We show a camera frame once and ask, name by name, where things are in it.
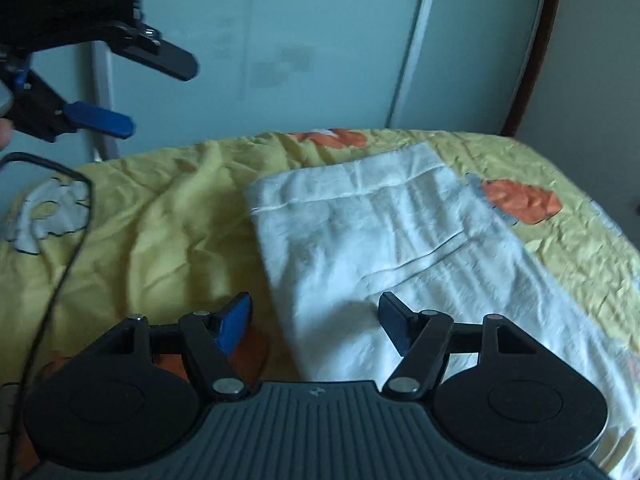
black cable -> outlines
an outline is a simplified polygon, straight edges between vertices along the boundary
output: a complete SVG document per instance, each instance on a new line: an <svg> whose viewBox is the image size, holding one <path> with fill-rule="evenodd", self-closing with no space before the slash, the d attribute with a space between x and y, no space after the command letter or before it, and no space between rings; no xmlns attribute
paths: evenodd
<svg viewBox="0 0 640 480"><path fill-rule="evenodd" d="M6 449L6 463L4 464L5 480L12 480L13 474L14 474L14 469L15 469L14 461L15 461L15 455L18 447L18 438L20 435L20 419L22 416L22 409L24 406L24 397L26 394L29 377L31 376L31 371L33 370L33 365L38 355L38 350L47 332L47 327L49 326L49 323L52 319L53 309L60 295L60 291L62 290L62 286L65 284L66 279L69 276L71 267L73 266L76 259L78 259L78 254L80 254L82 245L84 244L84 241L86 240L86 237L89 233L89 227L91 225L91 220L92 220L92 208L94 205L94 183L88 177L84 176L82 173L72 170L71 168L67 168L66 166L63 166L62 164L59 164L57 162L53 162L52 160L48 160L46 158L42 158L37 155L31 155L30 153L22 153L22 152L9 153L2 160L0 160L0 171L2 171L2 168L4 168L5 165L11 162L26 162L28 164L35 164L36 166L40 166L41 168L47 168L48 170L55 171L57 173L69 176L74 180L79 180L87 184L89 218L87 219L84 232L82 232L82 237L80 238L80 241L76 245L74 252L71 254L71 259L69 260L69 263L66 264L65 270L63 271L62 276L58 280L58 284L56 285L56 288L54 288L53 293L49 298L49 302L47 303L44 316L42 316L42 320L40 321L38 331L36 332L36 335L33 338L33 342L31 343L31 347L29 348L29 352L27 354L27 359L24 362L24 366L22 368L22 375L20 377L20 383L18 384L18 391L16 392L16 395L15 395L14 408L12 410L11 428L9 431L9 443Z"/></svg>

ribbed black surface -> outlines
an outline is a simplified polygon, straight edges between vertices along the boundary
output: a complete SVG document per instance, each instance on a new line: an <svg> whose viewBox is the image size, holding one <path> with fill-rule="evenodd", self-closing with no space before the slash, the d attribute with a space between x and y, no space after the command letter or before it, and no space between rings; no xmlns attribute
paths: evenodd
<svg viewBox="0 0 640 480"><path fill-rule="evenodd" d="M201 430L154 463L80 472L45 463L32 480L602 480L592 463L518 472L467 456L417 404L380 396L371 382L265 383L215 406Z"/></svg>

white towel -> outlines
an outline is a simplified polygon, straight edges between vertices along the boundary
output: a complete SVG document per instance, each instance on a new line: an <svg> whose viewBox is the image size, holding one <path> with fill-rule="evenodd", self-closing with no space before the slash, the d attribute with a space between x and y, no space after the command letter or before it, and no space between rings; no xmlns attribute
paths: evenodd
<svg viewBox="0 0 640 480"><path fill-rule="evenodd" d="M600 389L609 422L595 459L609 470L618 464L614 478L640 477L628 352L428 145L267 176L246 198L274 307L306 380L382 386L400 361L376 316L387 290L456 322L497 312ZM452 356L447 376L475 361Z"/></svg>

yellow bedspread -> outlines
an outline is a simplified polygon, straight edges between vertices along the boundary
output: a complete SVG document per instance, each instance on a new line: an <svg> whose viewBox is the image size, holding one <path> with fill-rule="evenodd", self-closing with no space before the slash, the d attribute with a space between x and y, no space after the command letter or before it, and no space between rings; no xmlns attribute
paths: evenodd
<svg viewBox="0 0 640 480"><path fill-rule="evenodd" d="M72 355L131 312L151 323L216 309L236 292L271 335L270 379L295 379L242 190L267 174L336 164L427 141L460 176L554 190L562 211L515 232L606 332L640 350L640 256L605 227L590 199L548 160L503 137L374 130L333 149L285 134L204 142L81 168L95 182L94 225L62 293L41 360ZM44 305L79 233L40 240L40 254L0 242L0 383L16 380Z"/></svg>

round black disc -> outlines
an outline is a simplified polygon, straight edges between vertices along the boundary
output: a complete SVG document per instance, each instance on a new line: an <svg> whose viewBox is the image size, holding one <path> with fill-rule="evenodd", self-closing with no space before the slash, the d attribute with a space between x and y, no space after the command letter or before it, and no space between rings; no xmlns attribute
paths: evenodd
<svg viewBox="0 0 640 480"><path fill-rule="evenodd" d="M148 462L180 442L198 415L189 383L130 356L95 356L69 371L27 399L24 425L41 458L85 470Z"/></svg>
<svg viewBox="0 0 640 480"><path fill-rule="evenodd" d="M436 389L433 415L444 433L507 465L545 467L587 456L607 422L596 387L559 360L500 361L460 372Z"/></svg>

